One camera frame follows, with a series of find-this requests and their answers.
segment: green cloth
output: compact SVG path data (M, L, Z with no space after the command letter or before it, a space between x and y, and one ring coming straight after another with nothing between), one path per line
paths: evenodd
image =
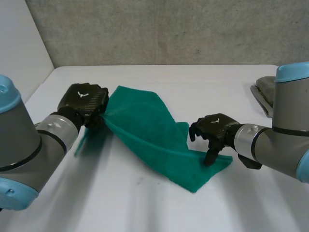
M232 162L219 155L211 167L203 166L206 153L188 149L188 123L176 123L156 93L119 86L103 117L144 163L190 192Z

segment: table surface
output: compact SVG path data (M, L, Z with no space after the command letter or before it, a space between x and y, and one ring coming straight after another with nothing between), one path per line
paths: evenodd
M271 126L250 92L272 65L84 66L54 70L26 104L34 122L54 111L73 83L118 85L158 93L175 121L224 113L241 123ZM309 186L238 160L192 194L148 169L108 134L89 155L73 156L80 136L39 197L24 211L0 213L5 232L307 232ZM207 142L188 141L206 151Z

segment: white wall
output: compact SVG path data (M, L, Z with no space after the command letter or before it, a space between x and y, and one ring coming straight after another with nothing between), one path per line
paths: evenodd
M0 74L27 101L54 70L24 0L0 0Z

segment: light blue joint cap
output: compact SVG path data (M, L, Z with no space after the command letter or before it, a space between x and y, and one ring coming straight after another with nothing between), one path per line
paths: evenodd
M277 68L276 83L295 81L309 77L309 62L282 65Z
M0 74L0 114L13 109L20 101L20 93L13 82Z
M39 193L22 183L0 177L0 208L23 210L29 207Z
M297 166L296 177L301 182L309 183L309 150L305 152Z

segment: gray concrete wall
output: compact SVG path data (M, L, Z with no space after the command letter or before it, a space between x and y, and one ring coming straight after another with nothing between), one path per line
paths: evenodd
M26 0L55 67L309 60L309 0Z

